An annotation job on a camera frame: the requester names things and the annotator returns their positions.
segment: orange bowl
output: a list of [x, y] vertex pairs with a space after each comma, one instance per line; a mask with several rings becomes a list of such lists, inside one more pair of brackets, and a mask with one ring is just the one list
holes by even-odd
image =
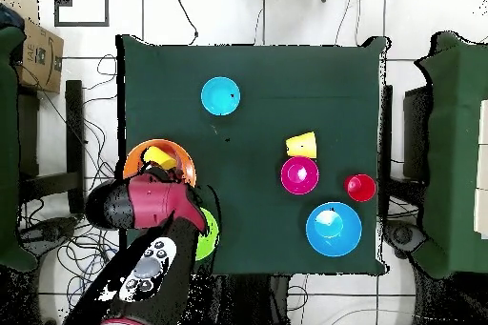
[[176, 160], [176, 167], [183, 171], [183, 178], [185, 181], [194, 187], [196, 182], [196, 172], [194, 170], [192, 159], [181, 146], [170, 140], [164, 139], [148, 140], [135, 146], [127, 156], [124, 165], [124, 178], [134, 175], [142, 168], [141, 154], [150, 146], [155, 146], [167, 155], [173, 157]]

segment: red cup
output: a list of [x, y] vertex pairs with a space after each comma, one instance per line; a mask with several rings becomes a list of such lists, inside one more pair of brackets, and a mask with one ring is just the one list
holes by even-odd
[[347, 194], [356, 202], [367, 202], [376, 192], [375, 180], [365, 173], [350, 175], [344, 181]]

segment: blue bowl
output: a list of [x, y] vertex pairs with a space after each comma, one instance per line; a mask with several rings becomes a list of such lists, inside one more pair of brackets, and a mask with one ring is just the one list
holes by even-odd
[[307, 238], [312, 248], [325, 256], [343, 256], [361, 238], [361, 220], [348, 205], [329, 202], [318, 206], [307, 219]]
[[239, 105], [240, 91], [233, 80], [215, 77], [207, 81], [202, 89], [203, 107], [216, 116], [232, 113]]

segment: bowl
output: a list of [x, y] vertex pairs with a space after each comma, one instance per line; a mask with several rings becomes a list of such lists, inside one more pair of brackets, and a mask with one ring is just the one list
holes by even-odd
[[203, 86], [201, 99], [208, 112], [215, 116], [225, 116], [239, 105], [239, 87], [230, 78], [214, 77]]
[[281, 168], [281, 184], [292, 194], [310, 192], [318, 182], [318, 166], [307, 157], [292, 157]]
[[202, 260], [209, 256], [218, 243], [218, 225], [215, 218], [208, 210], [203, 208], [200, 208], [200, 210], [205, 214], [205, 219], [207, 220], [210, 230], [207, 236], [203, 236], [202, 234], [198, 235], [195, 261]]
[[359, 243], [362, 224], [356, 211], [340, 202], [324, 203], [309, 215], [307, 239], [318, 253], [338, 257], [350, 253]]
[[134, 175], [142, 168], [141, 154], [151, 146], [155, 146], [173, 157], [176, 160], [176, 167], [183, 171], [183, 179], [194, 187], [196, 183], [196, 171], [192, 158], [181, 146], [165, 139], [148, 140], [135, 146], [126, 158], [124, 178]]

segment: white tiled floor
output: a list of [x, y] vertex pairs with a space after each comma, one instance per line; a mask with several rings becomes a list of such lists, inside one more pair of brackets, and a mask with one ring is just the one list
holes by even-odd
[[[349, 9], [337, 36], [344, 11]], [[412, 59], [428, 53], [433, 33], [454, 30], [467, 39], [479, 41], [488, 35], [487, 0], [266, 0], [266, 45], [302, 44], [340, 46], [359, 45], [371, 36], [386, 35], [392, 40], [387, 52], [387, 83], [394, 86], [392, 158], [403, 159], [402, 100], [405, 91], [423, 86], [425, 79]], [[187, 13], [198, 29], [196, 45], [253, 43], [254, 28], [261, 10], [261, 0], [182, 0]], [[189, 25], [176, 0], [110, 0], [109, 27], [55, 28], [54, 0], [39, 0], [40, 22], [65, 39], [62, 92], [50, 95], [64, 116], [64, 84], [67, 79], [81, 79], [86, 88], [110, 77], [97, 73], [100, 58], [116, 55], [114, 37], [128, 33], [152, 44], [188, 44], [193, 40]], [[73, 0], [71, 8], [60, 9], [60, 21], [100, 21], [103, 0]], [[263, 13], [259, 17], [256, 44], [263, 43]], [[100, 64], [100, 71], [112, 74], [110, 58]], [[112, 80], [92, 90], [85, 90], [85, 100], [116, 94]], [[117, 160], [115, 100], [94, 101], [86, 105], [86, 118], [99, 125], [107, 136], [102, 157], [112, 166]], [[41, 173], [66, 170], [65, 128], [51, 104], [41, 100], [39, 129], [39, 162]], [[97, 143], [93, 133], [86, 131], [88, 150], [96, 159]], [[95, 167], [87, 157], [87, 176]], [[401, 165], [392, 164], [392, 174], [402, 176]], [[88, 187], [92, 181], [87, 179]], [[38, 218], [66, 215], [65, 195], [50, 196]], [[33, 211], [38, 202], [29, 204]], [[380, 277], [368, 275], [309, 275], [308, 299], [299, 288], [290, 289], [289, 312], [293, 325], [409, 325], [414, 309], [415, 284], [408, 261], [399, 260], [393, 250], [382, 245], [382, 259], [390, 266]], [[61, 260], [74, 270], [66, 254]], [[58, 323], [68, 311], [66, 288], [72, 274], [57, 261], [56, 251], [47, 255], [41, 272], [40, 303], [45, 316]], [[305, 275], [297, 274], [291, 286], [303, 286]]]

